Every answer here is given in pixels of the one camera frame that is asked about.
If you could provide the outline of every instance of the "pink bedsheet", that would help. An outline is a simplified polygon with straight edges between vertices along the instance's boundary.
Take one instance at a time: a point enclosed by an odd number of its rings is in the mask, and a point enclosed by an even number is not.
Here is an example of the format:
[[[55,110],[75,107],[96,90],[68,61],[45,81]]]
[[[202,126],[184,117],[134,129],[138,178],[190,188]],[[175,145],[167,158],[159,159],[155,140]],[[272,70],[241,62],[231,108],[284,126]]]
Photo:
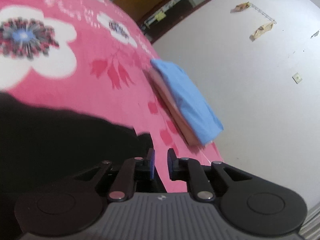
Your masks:
[[[108,0],[0,0],[0,90],[33,106],[67,108],[150,132],[169,192],[167,150],[201,164],[221,160],[212,143],[188,147],[144,70],[158,57],[134,21]]]

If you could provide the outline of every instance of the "wall outlet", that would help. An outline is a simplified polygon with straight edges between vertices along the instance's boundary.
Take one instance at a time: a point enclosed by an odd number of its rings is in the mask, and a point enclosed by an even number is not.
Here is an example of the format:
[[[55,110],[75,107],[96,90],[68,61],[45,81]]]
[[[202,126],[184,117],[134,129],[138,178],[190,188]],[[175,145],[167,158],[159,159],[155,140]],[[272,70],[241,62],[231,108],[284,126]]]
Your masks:
[[[299,83],[302,81],[302,78],[301,78],[301,76],[299,75],[298,72],[295,73],[295,74],[292,76],[292,78],[293,78],[293,80],[294,80],[297,84],[299,84]]]

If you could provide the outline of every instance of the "pink cloth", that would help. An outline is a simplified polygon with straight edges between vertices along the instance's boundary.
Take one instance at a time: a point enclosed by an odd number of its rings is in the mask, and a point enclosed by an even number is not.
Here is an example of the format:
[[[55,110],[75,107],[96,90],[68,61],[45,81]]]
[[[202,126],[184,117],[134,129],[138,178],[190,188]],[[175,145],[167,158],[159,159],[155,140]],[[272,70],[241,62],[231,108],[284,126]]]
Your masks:
[[[0,90],[29,105],[72,109],[137,133],[150,132],[156,167],[169,192],[185,191],[186,185],[169,180],[168,148],[201,164],[221,160],[214,143],[206,148],[185,144],[144,74],[158,56],[116,5],[108,0],[0,0],[0,21]],[[43,32],[24,31],[23,22]]]

